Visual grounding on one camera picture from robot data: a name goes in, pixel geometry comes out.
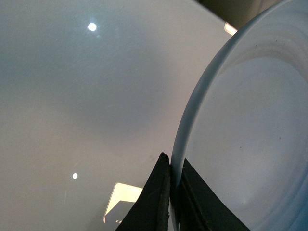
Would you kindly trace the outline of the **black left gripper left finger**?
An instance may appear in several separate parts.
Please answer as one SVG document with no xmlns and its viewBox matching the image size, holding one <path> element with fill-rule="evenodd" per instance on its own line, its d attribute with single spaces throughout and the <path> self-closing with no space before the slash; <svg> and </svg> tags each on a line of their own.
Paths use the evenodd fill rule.
<svg viewBox="0 0 308 231">
<path fill-rule="evenodd" d="M 170 164 L 161 153 L 136 203 L 118 231 L 167 231 L 169 220 Z"/>
</svg>

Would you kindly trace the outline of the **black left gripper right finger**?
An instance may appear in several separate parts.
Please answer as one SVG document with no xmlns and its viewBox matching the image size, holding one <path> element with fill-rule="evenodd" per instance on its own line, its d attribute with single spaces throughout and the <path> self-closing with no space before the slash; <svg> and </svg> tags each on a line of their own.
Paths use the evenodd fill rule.
<svg viewBox="0 0 308 231">
<path fill-rule="evenodd" d="M 188 160 L 179 184 L 179 223 L 182 231 L 249 230 L 215 195 Z"/>
</svg>

